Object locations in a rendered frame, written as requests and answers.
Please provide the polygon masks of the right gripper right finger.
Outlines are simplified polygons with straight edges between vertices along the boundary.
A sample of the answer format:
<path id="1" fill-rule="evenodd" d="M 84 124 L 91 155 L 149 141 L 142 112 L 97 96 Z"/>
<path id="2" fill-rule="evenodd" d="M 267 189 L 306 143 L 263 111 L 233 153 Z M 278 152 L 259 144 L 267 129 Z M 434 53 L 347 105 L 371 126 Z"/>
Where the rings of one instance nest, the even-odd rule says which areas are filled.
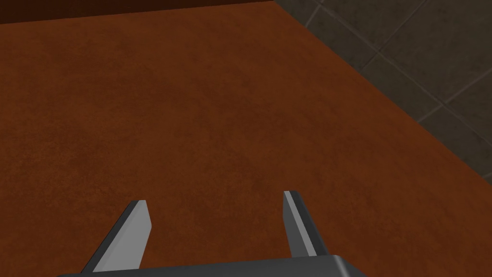
<path id="1" fill-rule="evenodd" d="M 329 255 L 298 191 L 283 192 L 283 223 L 292 257 Z"/>

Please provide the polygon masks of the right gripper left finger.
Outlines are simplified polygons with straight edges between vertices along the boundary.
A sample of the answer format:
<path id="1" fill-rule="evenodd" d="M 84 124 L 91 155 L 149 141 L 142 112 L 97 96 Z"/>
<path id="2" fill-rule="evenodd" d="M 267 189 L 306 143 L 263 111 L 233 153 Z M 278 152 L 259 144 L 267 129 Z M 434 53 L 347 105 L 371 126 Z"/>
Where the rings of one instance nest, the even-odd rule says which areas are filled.
<path id="1" fill-rule="evenodd" d="M 151 227 L 147 202 L 131 201 L 81 273 L 139 269 Z"/>

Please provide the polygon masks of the brown table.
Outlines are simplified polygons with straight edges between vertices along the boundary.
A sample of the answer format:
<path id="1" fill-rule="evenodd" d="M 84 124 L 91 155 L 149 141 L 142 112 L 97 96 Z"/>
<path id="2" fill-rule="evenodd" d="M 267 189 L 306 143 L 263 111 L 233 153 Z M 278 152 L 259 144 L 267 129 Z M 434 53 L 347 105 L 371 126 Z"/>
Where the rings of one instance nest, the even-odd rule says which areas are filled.
<path id="1" fill-rule="evenodd" d="M 274 2 L 0 25 L 0 277 L 290 256 L 283 191 L 368 277 L 492 277 L 492 186 Z"/>

